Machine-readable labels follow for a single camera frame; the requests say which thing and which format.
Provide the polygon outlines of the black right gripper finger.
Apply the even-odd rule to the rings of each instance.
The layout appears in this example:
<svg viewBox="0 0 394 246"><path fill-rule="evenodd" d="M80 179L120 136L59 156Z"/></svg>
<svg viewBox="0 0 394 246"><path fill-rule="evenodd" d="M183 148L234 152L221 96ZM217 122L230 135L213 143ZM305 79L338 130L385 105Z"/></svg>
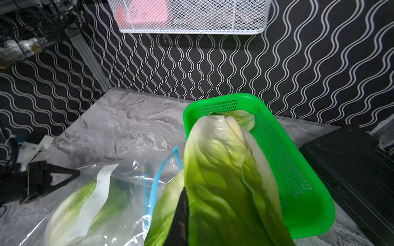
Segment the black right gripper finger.
<svg viewBox="0 0 394 246"><path fill-rule="evenodd" d="M188 246L189 204L183 188L164 246Z"/></svg>

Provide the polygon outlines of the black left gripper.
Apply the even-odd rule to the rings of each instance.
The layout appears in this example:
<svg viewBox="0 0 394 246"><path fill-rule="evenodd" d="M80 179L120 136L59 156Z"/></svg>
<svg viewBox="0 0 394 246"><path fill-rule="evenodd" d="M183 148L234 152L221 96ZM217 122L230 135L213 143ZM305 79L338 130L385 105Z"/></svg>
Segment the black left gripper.
<svg viewBox="0 0 394 246"><path fill-rule="evenodd" d="M80 177L76 169L33 162L25 171L1 171L1 204L26 204L37 199L47 189L59 189Z"/></svg>

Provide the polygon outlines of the zip-top bag with two cabbages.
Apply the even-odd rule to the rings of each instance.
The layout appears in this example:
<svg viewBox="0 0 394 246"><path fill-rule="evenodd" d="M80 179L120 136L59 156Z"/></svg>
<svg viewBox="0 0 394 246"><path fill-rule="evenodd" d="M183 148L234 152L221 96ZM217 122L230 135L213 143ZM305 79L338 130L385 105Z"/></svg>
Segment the zip-top bag with two cabbages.
<svg viewBox="0 0 394 246"><path fill-rule="evenodd" d="M142 246L165 186L183 166L179 149L80 167L22 220L18 246Z"/></svg>

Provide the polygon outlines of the pale chinese cabbage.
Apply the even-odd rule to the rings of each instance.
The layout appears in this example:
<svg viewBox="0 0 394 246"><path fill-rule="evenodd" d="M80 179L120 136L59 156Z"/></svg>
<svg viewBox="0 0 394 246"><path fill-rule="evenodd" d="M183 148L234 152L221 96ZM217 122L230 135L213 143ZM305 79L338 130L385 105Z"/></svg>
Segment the pale chinese cabbage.
<svg viewBox="0 0 394 246"><path fill-rule="evenodd" d="M180 194L189 204L188 246L292 246L278 185L250 131L231 116L193 126L183 170L156 203L144 244L163 246Z"/></svg>
<svg viewBox="0 0 394 246"><path fill-rule="evenodd" d="M126 208L127 192L120 187L119 182L112 180L106 202L97 215L91 219L86 212L92 209L93 205L86 203L93 195L95 187L96 180L93 179L59 205L47 224L45 245L76 246L84 240L94 241L96 232Z"/></svg>

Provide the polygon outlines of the green chinese cabbage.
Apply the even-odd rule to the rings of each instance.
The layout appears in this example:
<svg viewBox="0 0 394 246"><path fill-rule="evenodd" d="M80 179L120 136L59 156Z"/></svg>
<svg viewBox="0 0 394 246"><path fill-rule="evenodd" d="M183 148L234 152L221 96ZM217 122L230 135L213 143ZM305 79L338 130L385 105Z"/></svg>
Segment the green chinese cabbage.
<svg viewBox="0 0 394 246"><path fill-rule="evenodd" d="M255 126L255 116L245 110L213 112L210 115L231 116L247 131L251 131Z"/></svg>

